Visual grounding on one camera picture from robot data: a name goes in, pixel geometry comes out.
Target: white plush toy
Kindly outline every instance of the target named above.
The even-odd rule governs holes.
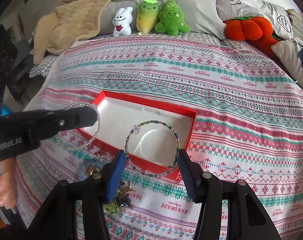
[[[130,24],[133,21],[133,7],[120,8],[112,20],[112,24],[115,26],[113,36],[119,37],[120,35],[130,35]]]

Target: blue beaded bracelet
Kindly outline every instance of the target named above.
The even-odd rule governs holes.
[[[177,141],[177,148],[176,148],[175,159],[174,159],[173,165],[168,166],[169,170],[167,172],[160,173],[160,174],[146,173],[144,170],[142,170],[140,168],[137,168],[135,165],[133,165],[132,161],[129,158],[128,142],[129,142],[130,136],[133,133],[135,133],[135,134],[139,133],[141,131],[140,127],[143,126],[143,125],[145,125],[145,124],[149,124],[149,123],[158,123],[158,124],[161,124],[161,125],[167,127],[168,129],[170,129],[174,133],[174,135],[175,135],[175,138],[176,138],[176,141]],[[174,169],[176,168],[176,162],[177,162],[179,150],[180,150],[180,142],[179,142],[179,137],[178,137],[178,134],[176,133],[176,131],[173,129],[173,127],[167,125],[165,122],[161,122],[161,121],[157,121],[157,120],[150,120],[150,121],[142,122],[142,123],[140,123],[138,125],[134,125],[132,127],[132,130],[130,131],[129,135],[126,138],[126,143],[125,143],[125,155],[126,155],[126,159],[127,159],[128,163],[130,164],[130,166],[132,166],[132,168],[135,171],[138,171],[142,175],[149,176],[149,177],[155,177],[155,178],[160,178],[160,177],[166,176],[166,175],[168,175],[168,174],[170,174],[171,172],[174,171]]]

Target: beige blanket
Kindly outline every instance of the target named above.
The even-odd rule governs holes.
[[[35,29],[34,64],[42,62],[46,50],[59,55],[75,41],[96,36],[101,13],[110,1],[64,0],[53,13],[42,17]]]

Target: bed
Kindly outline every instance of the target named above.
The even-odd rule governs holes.
[[[245,179],[282,239],[303,230],[303,91],[264,53],[246,42],[204,33],[97,37],[76,42],[58,57],[32,109],[59,109],[92,102],[102,90],[189,106],[198,110],[187,153],[219,179]],[[78,145],[76,131],[59,137]],[[17,157],[18,210],[28,226],[60,180],[78,180],[78,166],[109,160],[96,146],[64,151],[54,139]],[[192,239],[200,205],[191,202],[181,177],[140,175],[127,167],[133,209],[106,215],[112,239]],[[84,239],[81,203],[77,231]],[[226,238],[223,202],[221,238]]]

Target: pillow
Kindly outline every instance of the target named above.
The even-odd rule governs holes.
[[[303,42],[295,37],[280,41],[272,46],[272,50],[303,89]]]
[[[162,7],[167,0],[157,0]],[[175,0],[177,5],[185,14],[185,21],[192,32],[208,33],[220,39],[226,38],[224,29],[226,25],[218,17],[216,11],[216,0]],[[133,10],[133,22],[130,25],[133,31],[137,30],[136,19],[138,5],[142,0],[112,0],[101,15],[100,34],[113,32],[111,23],[119,8],[131,6]]]
[[[216,0],[217,13],[223,21],[243,16],[263,16],[283,39],[293,37],[290,19],[284,7],[262,0]]]

